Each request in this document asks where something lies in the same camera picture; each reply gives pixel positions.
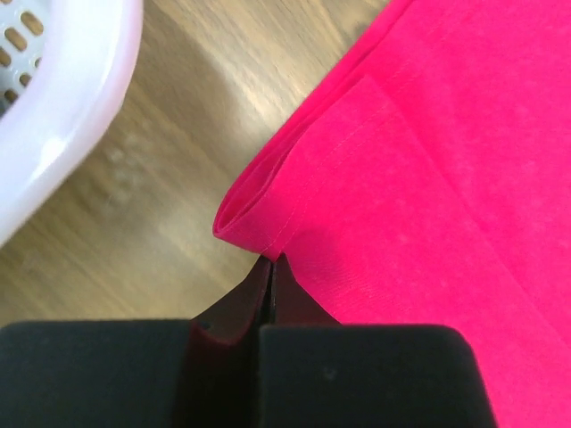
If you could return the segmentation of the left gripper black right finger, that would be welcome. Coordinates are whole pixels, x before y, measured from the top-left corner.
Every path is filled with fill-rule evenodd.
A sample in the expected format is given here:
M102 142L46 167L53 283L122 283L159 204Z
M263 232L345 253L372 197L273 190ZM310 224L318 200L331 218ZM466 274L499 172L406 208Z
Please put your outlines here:
M444 325L340 325L273 267L259 333L261 427L494 427L474 352Z

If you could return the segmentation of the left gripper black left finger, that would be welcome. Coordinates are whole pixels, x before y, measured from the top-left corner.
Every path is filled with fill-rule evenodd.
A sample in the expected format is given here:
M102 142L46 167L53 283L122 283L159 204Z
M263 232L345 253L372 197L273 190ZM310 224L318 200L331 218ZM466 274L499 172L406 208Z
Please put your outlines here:
M258 259L192 319L27 321L1 330L4 427L248 427L272 274Z

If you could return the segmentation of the pink t shirt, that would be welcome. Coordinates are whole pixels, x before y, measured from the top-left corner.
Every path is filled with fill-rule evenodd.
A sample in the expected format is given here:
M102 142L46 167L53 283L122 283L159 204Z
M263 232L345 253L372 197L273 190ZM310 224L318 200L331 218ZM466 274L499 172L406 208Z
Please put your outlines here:
M213 233L341 322L458 330L500 426L569 426L569 2L390 2Z

